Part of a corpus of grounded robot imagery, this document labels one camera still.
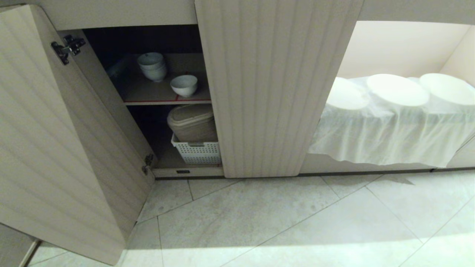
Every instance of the cabinet hinge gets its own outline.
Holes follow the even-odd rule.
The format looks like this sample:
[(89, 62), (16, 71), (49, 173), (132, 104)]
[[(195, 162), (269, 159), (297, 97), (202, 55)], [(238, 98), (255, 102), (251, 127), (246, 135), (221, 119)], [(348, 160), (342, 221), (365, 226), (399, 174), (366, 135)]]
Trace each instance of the cabinet hinge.
[(56, 52), (56, 55), (58, 56), (59, 60), (63, 62), (63, 65), (67, 65), (69, 63), (67, 56), (69, 54), (73, 56), (79, 54), (81, 52), (79, 48), (85, 45), (86, 41), (84, 41), (83, 38), (74, 39), (71, 35), (65, 36), (63, 40), (66, 44), (66, 47), (58, 44), (57, 42), (52, 42), (51, 47)]
[(145, 161), (145, 165), (142, 166), (142, 172), (145, 175), (147, 175), (148, 174), (148, 167), (150, 167), (152, 162), (153, 162), (153, 154), (148, 154), (143, 161)]

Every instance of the ribbed cabinet door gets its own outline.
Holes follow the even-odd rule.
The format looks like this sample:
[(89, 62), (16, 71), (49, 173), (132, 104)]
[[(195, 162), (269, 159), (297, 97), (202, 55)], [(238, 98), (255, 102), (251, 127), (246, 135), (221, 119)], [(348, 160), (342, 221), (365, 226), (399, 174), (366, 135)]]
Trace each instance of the ribbed cabinet door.
[(196, 0), (225, 176), (299, 173), (363, 0)]
[(40, 7), (1, 12), (0, 36), (0, 222), (113, 265), (151, 189), (143, 159)]

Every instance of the beige container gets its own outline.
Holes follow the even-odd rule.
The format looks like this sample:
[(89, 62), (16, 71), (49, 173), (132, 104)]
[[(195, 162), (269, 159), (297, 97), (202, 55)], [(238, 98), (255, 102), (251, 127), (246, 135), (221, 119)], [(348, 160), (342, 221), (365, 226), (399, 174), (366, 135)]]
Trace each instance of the beige container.
[(170, 111), (168, 126), (180, 142), (217, 142), (211, 104), (178, 106)]

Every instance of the container lid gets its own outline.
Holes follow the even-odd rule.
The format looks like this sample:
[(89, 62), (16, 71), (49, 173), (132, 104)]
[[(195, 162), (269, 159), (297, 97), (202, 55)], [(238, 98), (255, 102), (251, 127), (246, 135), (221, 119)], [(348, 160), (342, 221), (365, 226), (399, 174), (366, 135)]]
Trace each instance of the container lid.
[(172, 126), (184, 126), (213, 117), (213, 106), (211, 104), (192, 104), (172, 109), (168, 114), (167, 121)]

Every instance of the white cloth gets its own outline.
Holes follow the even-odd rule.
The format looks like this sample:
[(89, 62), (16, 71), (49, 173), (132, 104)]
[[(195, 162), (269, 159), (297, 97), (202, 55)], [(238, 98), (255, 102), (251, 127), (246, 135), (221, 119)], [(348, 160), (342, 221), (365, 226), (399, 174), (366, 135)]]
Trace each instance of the white cloth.
[[(350, 79), (364, 88), (366, 80)], [(326, 105), (308, 152), (353, 163), (446, 167), (475, 134), (475, 106), (455, 105), (431, 95), (426, 105), (407, 107), (382, 100), (369, 90), (368, 94), (370, 103), (360, 110)]]

